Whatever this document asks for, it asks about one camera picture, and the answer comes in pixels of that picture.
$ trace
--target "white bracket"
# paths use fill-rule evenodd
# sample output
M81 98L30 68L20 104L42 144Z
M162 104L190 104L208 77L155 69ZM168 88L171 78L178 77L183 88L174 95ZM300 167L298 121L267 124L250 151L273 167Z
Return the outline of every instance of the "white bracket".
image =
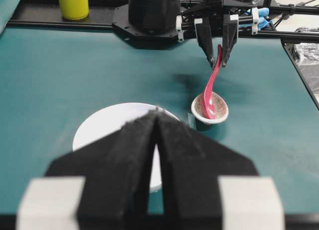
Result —
M258 8L251 8L251 15L253 16L253 24L251 26L251 34L258 34L259 13Z
M184 42L184 32L181 29L181 24L183 22L183 19L181 17L181 15L176 16L176 31L178 34L178 42Z

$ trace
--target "blue glove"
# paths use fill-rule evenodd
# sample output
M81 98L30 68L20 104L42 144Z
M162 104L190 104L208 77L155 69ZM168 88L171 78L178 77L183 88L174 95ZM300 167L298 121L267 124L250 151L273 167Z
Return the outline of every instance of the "blue glove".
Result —
M268 24L271 22L271 21L267 21L265 19L265 16L269 15L269 8L258 9L258 14L259 14L258 30L261 30L262 28L267 27ZM240 27L250 27L251 24L241 24L239 26Z

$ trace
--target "small bowl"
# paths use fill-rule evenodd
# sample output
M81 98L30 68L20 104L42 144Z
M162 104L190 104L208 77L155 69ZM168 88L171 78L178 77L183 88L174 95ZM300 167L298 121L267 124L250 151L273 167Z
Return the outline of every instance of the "small bowl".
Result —
M200 122L204 124L219 124L228 118L229 110L226 102L218 94L213 92L213 103L215 106L216 119L207 119L202 113L202 94L198 95L191 104L191 112Z

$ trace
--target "yellow container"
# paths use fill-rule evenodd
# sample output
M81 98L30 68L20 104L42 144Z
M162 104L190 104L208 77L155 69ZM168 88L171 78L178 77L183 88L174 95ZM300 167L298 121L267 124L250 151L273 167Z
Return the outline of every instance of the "yellow container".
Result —
M59 4L66 19L83 19L89 14L89 0L59 0Z

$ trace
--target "teal mat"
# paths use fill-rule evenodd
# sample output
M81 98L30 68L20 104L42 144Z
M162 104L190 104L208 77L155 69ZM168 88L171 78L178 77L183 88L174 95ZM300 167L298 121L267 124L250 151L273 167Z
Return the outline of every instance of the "teal mat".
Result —
M19 2L20 0L0 0L0 34Z
M6 28L0 56L0 214L15 213L30 178L71 151L88 116L144 102L188 123L211 73L195 40L142 50L101 32ZM216 81L229 118L197 130L272 176L286 213L319 212L319 112L280 41L240 39ZM161 211L152 196L151 212Z

